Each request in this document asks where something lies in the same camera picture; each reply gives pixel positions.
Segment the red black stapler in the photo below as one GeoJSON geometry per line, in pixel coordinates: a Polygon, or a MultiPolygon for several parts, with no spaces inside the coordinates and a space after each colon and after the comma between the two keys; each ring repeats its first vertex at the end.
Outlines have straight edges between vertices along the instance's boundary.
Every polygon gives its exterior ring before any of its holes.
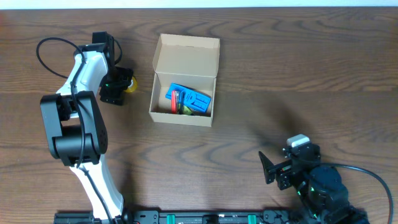
{"type": "Polygon", "coordinates": [[[183,113],[183,95],[178,90],[171,92],[171,110],[173,114],[183,113]]]}

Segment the blue plastic tray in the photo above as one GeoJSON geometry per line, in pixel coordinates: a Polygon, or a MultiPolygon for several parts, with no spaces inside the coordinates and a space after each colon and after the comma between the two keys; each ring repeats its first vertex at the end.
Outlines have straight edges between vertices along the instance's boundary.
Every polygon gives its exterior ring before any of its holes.
{"type": "Polygon", "coordinates": [[[171,94],[174,90],[182,93],[183,104],[195,111],[205,113],[211,103],[211,97],[176,83],[170,84],[170,87],[165,95],[166,99],[171,99],[171,94]]]}

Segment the yellow tape roll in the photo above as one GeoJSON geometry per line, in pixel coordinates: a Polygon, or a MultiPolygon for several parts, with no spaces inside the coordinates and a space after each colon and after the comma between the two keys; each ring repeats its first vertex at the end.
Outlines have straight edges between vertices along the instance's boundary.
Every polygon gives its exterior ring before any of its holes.
{"type": "Polygon", "coordinates": [[[137,89],[137,80],[135,76],[132,76],[130,85],[125,89],[126,93],[132,93],[137,89]]]}

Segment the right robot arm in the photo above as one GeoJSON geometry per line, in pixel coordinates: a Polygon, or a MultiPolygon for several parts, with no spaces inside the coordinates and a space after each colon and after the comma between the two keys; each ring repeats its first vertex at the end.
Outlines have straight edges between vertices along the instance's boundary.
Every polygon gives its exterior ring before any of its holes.
{"type": "Polygon", "coordinates": [[[368,223],[367,213],[353,207],[348,200],[348,189],[340,173],[331,166],[322,165],[316,158],[306,161],[291,157],[273,164],[259,152],[267,184],[277,182],[280,190],[293,187],[302,202],[300,210],[289,212],[289,223],[368,223]]]}

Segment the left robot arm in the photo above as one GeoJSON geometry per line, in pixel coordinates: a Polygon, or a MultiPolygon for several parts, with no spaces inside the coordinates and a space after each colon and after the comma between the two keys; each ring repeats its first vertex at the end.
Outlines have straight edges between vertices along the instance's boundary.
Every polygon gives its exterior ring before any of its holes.
{"type": "Polygon", "coordinates": [[[121,106],[137,81],[130,68],[118,66],[119,42],[95,32],[92,42],[74,46],[75,64],[63,86],[44,95],[40,109],[49,151],[79,178],[93,207],[90,212],[58,212],[54,223],[133,223],[117,190],[105,154],[108,134],[97,101],[121,106]]]}

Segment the brown cardboard box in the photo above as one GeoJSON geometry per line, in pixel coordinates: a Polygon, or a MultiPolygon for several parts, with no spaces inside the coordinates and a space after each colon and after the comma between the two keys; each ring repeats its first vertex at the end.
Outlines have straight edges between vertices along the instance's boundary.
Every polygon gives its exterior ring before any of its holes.
{"type": "Polygon", "coordinates": [[[154,122],[210,127],[213,122],[220,39],[161,34],[153,59],[155,71],[149,114],[154,122]],[[210,97],[204,112],[173,114],[166,94],[171,84],[210,97]]]}

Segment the yellow highlighter marker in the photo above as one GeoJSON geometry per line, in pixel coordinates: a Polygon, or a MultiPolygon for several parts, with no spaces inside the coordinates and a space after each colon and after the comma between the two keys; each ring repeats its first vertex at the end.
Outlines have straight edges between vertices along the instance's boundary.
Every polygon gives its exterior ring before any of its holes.
{"type": "Polygon", "coordinates": [[[180,114],[184,114],[184,115],[188,115],[188,116],[193,116],[194,115],[193,111],[187,106],[182,106],[181,107],[180,114]]]}

